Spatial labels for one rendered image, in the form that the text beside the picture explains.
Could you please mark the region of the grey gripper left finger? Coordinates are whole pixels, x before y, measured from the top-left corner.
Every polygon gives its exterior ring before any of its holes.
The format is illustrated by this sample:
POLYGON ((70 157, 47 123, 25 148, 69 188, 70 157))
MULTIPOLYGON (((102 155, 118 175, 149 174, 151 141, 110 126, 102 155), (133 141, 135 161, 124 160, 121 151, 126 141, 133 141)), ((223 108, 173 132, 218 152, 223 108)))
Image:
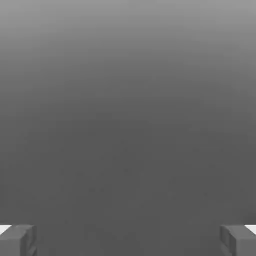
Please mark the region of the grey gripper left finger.
POLYGON ((0 225, 0 256, 37 256, 37 227, 0 225))

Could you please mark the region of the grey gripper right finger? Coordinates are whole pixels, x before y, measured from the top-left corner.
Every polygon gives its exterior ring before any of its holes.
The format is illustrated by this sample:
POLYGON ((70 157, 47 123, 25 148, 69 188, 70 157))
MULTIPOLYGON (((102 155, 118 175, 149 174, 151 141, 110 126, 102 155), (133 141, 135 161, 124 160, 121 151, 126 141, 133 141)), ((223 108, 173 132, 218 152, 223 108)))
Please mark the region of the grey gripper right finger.
POLYGON ((221 225, 219 238, 223 256, 256 256, 256 224, 221 225))

